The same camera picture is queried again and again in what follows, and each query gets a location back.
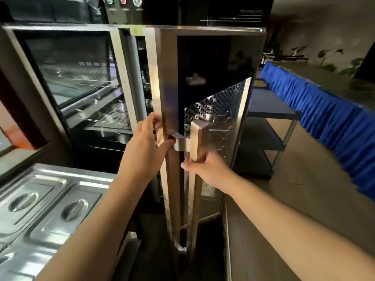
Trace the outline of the person's right hand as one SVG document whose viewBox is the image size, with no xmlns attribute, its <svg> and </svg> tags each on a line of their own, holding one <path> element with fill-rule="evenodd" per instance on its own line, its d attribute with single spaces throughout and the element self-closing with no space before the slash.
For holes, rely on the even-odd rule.
<svg viewBox="0 0 375 281">
<path fill-rule="evenodd" d="M 184 162 L 193 162 L 186 157 Z M 207 151 L 200 178 L 212 187 L 230 194 L 230 188 L 236 180 L 236 174 L 227 166 L 223 158 L 215 151 Z"/>
</svg>

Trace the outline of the person's left hand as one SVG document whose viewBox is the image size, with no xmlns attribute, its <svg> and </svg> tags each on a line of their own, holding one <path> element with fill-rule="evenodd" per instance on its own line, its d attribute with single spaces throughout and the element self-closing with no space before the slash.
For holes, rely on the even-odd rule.
<svg viewBox="0 0 375 281">
<path fill-rule="evenodd" d="M 140 121 L 126 145 L 116 181 L 129 185 L 148 185 L 161 169 L 166 153 L 159 153 L 154 136 L 155 115 Z"/>
</svg>

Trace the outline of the long steel door handle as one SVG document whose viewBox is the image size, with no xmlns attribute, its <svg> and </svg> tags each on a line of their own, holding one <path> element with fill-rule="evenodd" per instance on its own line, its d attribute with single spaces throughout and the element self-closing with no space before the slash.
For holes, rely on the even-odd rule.
<svg viewBox="0 0 375 281">
<path fill-rule="evenodd" d="M 172 134 L 176 140 L 173 148 L 178 152 L 188 152 L 190 162 L 192 163 L 204 163 L 209 139 L 209 126 L 209 122 L 198 119 L 193 120 L 190 124 L 189 138 L 179 133 Z M 189 171 L 186 254 L 190 263 L 194 260 L 196 248 L 202 186 L 202 178 L 196 172 Z"/>
</svg>

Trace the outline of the steel framed glass cabinet door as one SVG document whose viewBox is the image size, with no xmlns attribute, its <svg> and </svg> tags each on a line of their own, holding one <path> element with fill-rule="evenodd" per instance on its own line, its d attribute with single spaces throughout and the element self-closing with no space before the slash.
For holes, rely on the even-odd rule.
<svg viewBox="0 0 375 281">
<path fill-rule="evenodd" d="M 190 137 L 193 120 L 209 122 L 207 149 L 232 168 L 259 67 L 266 29 L 245 27 L 146 27 L 148 70 L 157 144 Z M 160 170 L 166 225 L 175 251 L 186 254 L 188 152 L 168 150 Z M 220 214 L 223 194 L 203 194 L 199 222 Z"/>
</svg>

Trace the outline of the person's left forearm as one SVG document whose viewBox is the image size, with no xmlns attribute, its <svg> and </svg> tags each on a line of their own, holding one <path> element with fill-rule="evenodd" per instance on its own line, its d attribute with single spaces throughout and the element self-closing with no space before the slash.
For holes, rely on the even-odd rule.
<svg viewBox="0 0 375 281">
<path fill-rule="evenodd" d="M 35 281 L 107 281 L 135 207 L 155 174 L 117 175 L 103 199 Z"/>
</svg>

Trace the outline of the person's right forearm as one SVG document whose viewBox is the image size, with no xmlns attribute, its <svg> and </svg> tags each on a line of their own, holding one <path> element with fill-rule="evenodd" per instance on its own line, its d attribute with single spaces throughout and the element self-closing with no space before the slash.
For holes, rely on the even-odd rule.
<svg viewBox="0 0 375 281">
<path fill-rule="evenodd" d="M 223 188 L 301 281 L 375 281 L 375 258 L 235 173 Z"/>
</svg>

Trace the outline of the steel food pan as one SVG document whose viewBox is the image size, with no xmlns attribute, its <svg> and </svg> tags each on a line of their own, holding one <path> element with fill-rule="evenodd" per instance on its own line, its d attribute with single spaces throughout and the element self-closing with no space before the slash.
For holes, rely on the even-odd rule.
<svg viewBox="0 0 375 281">
<path fill-rule="evenodd" d="M 86 130 L 132 133 L 128 112 L 125 110 L 111 110 L 100 119 L 87 119 L 90 123 Z"/>
</svg>

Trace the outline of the blue utility cart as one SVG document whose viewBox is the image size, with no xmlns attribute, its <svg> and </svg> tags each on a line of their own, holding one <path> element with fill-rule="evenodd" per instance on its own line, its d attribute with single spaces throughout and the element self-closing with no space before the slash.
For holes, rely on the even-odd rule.
<svg viewBox="0 0 375 281">
<path fill-rule="evenodd" d="M 265 79 L 256 78 L 255 84 L 232 168 L 238 174 L 270 180 L 302 113 L 274 94 Z M 268 119 L 290 121 L 283 138 Z"/>
</svg>

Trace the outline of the steel pan lid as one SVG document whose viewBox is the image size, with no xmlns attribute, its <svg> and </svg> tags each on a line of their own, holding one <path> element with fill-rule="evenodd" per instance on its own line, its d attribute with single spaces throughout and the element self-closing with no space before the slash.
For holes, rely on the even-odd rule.
<svg viewBox="0 0 375 281">
<path fill-rule="evenodd" d="M 90 214 L 109 188 L 106 184 L 73 181 L 26 230 L 23 241 L 58 250 Z"/>
<path fill-rule="evenodd" d="M 71 181 L 33 170 L 0 190 L 0 243 L 12 243 Z"/>
<path fill-rule="evenodd" d="M 55 250 L 13 246 L 0 253 L 0 281 L 34 281 Z"/>
</svg>

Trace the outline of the steel warming cabinet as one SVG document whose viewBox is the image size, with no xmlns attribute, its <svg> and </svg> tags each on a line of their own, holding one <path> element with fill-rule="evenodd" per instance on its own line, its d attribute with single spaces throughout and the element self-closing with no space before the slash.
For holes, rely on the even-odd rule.
<svg viewBox="0 0 375 281">
<path fill-rule="evenodd" d="M 5 24 L 3 30 L 83 169 L 115 173 L 137 123 L 153 112 L 143 25 Z M 49 80 L 114 80 L 76 98 L 54 95 Z M 128 112 L 132 133 L 86 130 L 87 119 Z"/>
</svg>

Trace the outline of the black control panel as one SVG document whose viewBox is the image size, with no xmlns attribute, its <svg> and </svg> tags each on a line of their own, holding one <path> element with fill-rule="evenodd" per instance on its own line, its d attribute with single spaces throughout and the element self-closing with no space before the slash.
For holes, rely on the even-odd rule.
<svg viewBox="0 0 375 281">
<path fill-rule="evenodd" d="M 274 0 L 0 0 L 0 22 L 265 27 Z"/>
</svg>

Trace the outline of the blue pleated table skirt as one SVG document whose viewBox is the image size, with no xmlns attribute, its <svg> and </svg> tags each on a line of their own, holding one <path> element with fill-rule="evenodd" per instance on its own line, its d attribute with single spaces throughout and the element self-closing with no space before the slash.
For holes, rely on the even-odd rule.
<svg viewBox="0 0 375 281">
<path fill-rule="evenodd" d="M 375 114 L 272 62 L 266 62 L 260 76 L 302 113 L 301 126 L 332 151 L 357 191 L 375 202 Z"/>
</svg>

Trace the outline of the steel steam table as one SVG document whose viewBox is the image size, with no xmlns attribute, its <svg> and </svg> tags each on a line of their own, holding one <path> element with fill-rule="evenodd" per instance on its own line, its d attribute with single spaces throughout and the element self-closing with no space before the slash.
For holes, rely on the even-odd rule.
<svg viewBox="0 0 375 281">
<path fill-rule="evenodd" d="M 0 281 L 34 281 L 115 177 L 36 163 L 9 181 L 0 190 Z"/>
</svg>

